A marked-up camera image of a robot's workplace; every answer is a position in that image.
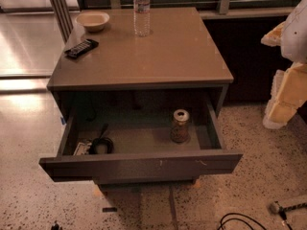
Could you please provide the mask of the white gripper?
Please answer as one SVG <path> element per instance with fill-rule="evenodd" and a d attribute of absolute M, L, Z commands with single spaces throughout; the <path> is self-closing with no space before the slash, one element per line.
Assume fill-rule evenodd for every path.
<path fill-rule="evenodd" d="M 293 62 L 286 71 L 277 70 L 263 125 L 279 129 L 288 124 L 307 101 L 307 0 L 301 0 L 281 22 L 261 38 L 270 47 L 281 45 L 281 55 Z"/>

